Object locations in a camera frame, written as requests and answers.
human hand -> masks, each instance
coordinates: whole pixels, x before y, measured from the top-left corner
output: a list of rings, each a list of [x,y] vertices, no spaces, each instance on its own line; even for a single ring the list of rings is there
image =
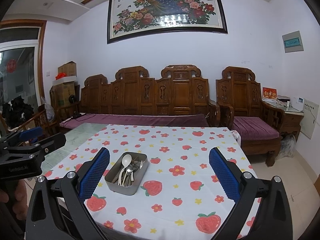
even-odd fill
[[[13,205],[12,210],[17,215],[18,220],[25,220],[27,217],[27,188],[23,179],[19,180],[17,188],[14,192],[17,202]],[[0,189],[0,202],[7,203],[9,196]]]

blue gripper pad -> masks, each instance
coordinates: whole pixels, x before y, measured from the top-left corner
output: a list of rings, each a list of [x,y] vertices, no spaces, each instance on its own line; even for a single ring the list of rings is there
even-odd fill
[[[110,162],[108,149],[102,150],[100,154],[97,153],[96,157],[92,160],[94,163],[80,182],[79,198],[82,202],[91,198]]]
[[[221,158],[217,149],[211,149],[209,153],[209,163],[217,175],[227,197],[237,203],[240,199],[239,182],[228,168],[226,162],[227,160]]]
[[[19,140],[21,142],[26,142],[28,140],[34,139],[34,138],[41,136],[41,135],[43,135],[43,130],[42,130],[41,126],[38,126],[33,129],[21,132],[19,135]]]

purple seat cushion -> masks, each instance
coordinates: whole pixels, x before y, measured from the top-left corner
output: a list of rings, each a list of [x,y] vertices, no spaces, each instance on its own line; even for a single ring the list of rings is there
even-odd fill
[[[244,141],[271,140],[279,137],[278,131],[259,117],[235,116],[231,129],[236,130]]]
[[[79,117],[77,120],[62,122],[60,123],[60,126],[74,129],[82,123],[173,127],[209,127],[204,114],[184,116],[88,114]]]

screw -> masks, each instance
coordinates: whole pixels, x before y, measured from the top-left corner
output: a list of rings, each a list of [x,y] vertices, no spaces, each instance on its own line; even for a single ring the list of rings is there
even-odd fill
[[[275,182],[281,182],[281,178],[279,176],[275,176],[273,179],[275,180]]]
[[[70,171],[68,174],[67,174],[67,177],[69,179],[72,179],[74,176],[76,175],[76,173],[74,171]]]
[[[246,179],[251,179],[252,178],[252,174],[250,172],[245,172],[243,174],[243,176],[246,178]]]
[[[45,176],[40,176],[40,177],[38,178],[38,182],[42,182],[42,181],[44,181],[44,179],[45,179]]]

chair leg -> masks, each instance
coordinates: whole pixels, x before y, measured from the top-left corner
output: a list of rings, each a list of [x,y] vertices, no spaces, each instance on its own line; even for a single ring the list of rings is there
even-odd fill
[[[275,164],[275,158],[278,156],[279,152],[270,151],[267,153],[266,165],[272,167]]]

